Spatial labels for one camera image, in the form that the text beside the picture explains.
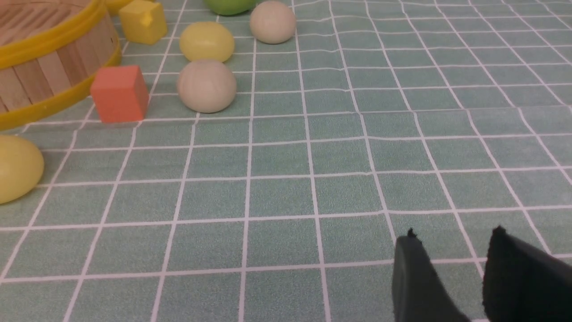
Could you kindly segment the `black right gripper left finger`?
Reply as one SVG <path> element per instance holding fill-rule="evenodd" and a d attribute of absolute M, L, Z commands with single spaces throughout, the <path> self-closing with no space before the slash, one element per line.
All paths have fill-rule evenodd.
<path fill-rule="evenodd" d="M 413 228 L 396 239 L 392 302 L 396 322 L 470 321 L 447 293 Z"/>

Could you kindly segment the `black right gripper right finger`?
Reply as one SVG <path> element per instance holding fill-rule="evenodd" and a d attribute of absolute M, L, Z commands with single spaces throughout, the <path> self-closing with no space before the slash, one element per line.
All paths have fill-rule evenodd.
<path fill-rule="evenodd" d="M 492 231 L 483 281 L 491 322 L 569 322 L 572 268 L 502 226 Z"/>

